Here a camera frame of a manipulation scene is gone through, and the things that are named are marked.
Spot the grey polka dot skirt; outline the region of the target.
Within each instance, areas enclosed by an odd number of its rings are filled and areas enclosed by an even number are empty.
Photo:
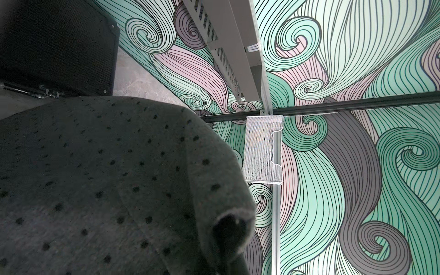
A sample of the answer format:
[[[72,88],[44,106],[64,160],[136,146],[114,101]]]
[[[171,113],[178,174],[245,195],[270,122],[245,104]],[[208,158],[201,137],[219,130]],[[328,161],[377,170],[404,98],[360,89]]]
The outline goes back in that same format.
[[[1,120],[3,275],[247,275],[255,205],[193,111],[78,97]]]

